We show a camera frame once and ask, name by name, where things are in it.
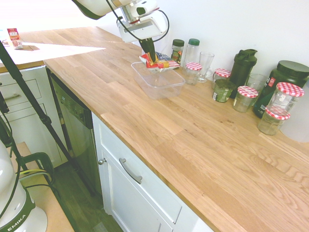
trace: wooden floor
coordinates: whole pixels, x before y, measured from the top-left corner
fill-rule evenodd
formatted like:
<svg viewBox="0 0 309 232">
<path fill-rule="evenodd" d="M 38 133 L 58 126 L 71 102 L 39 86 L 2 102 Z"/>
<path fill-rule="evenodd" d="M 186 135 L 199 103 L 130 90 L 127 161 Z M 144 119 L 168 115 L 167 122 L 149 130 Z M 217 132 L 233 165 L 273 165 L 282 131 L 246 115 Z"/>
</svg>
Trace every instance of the wooden floor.
<svg viewBox="0 0 309 232">
<path fill-rule="evenodd" d="M 112 216 L 105 213 L 101 197 L 90 196 L 70 165 L 55 168 L 55 179 L 54 186 L 73 217 L 76 232 L 123 232 Z"/>
</svg>

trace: cabinet knob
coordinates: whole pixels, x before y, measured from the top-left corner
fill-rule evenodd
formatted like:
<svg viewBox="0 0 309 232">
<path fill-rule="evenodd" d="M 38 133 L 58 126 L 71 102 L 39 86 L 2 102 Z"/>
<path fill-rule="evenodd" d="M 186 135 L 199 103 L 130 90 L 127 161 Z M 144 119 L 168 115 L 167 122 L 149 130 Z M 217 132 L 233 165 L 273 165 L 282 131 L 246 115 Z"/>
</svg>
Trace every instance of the cabinet knob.
<svg viewBox="0 0 309 232">
<path fill-rule="evenodd" d="M 99 165 L 102 165 L 102 164 L 104 164 L 104 162 L 107 162 L 105 158 L 103 158 L 103 159 L 100 159 L 100 160 L 98 161 Z"/>
</svg>

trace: red and white packet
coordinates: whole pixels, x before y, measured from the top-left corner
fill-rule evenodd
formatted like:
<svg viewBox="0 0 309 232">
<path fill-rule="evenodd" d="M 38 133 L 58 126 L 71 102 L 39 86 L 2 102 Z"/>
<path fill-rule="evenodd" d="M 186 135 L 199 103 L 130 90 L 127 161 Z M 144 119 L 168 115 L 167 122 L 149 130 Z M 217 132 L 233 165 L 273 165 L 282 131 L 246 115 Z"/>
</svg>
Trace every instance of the red and white packet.
<svg viewBox="0 0 309 232">
<path fill-rule="evenodd" d="M 165 72 L 180 67 L 177 62 L 171 60 L 167 55 L 156 52 L 155 58 L 156 61 L 152 61 L 149 53 L 140 56 L 140 60 L 145 64 L 146 68 L 153 73 Z"/>
<path fill-rule="evenodd" d="M 17 29 L 8 28 L 7 30 L 10 36 L 10 39 L 8 40 L 9 45 L 12 46 L 14 49 L 23 48 L 23 44 L 21 42 Z"/>
</svg>

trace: dishwasher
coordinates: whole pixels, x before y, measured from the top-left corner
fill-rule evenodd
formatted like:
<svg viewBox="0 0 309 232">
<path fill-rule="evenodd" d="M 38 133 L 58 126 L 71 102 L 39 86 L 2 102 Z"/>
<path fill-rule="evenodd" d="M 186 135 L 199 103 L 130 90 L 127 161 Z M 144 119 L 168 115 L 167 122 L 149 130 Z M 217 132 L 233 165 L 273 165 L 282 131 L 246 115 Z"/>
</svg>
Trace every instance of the dishwasher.
<svg viewBox="0 0 309 232">
<path fill-rule="evenodd" d="M 68 151 L 82 170 L 81 179 L 86 181 L 90 194 L 102 193 L 98 173 L 98 160 L 90 109 L 56 75 L 49 80 L 54 87 L 54 99 Z"/>
</svg>

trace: green jar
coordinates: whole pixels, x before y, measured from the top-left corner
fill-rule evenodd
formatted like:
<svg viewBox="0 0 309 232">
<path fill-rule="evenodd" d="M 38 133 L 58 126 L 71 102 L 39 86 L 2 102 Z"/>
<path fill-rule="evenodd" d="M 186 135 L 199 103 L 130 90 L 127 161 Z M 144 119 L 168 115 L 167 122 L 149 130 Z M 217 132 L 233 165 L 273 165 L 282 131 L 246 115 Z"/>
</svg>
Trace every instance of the green jar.
<svg viewBox="0 0 309 232">
<path fill-rule="evenodd" d="M 288 60 L 279 61 L 277 68 L 271 71 L 266 85 L 256 101 L 253 111 L 261 118 L 266 106 L 276 90 L 277 83 L 288 82 L 303 87 L 308 80 L 309 67 Z"/>
<path fill-rule="evenodd" d="M 232 91 L 236 88 L 237 86 L 234 83 L 226 79 L 218 79 L 215 81 L 212 98 L 217 102 L 227 102 Z"/>
</svg>

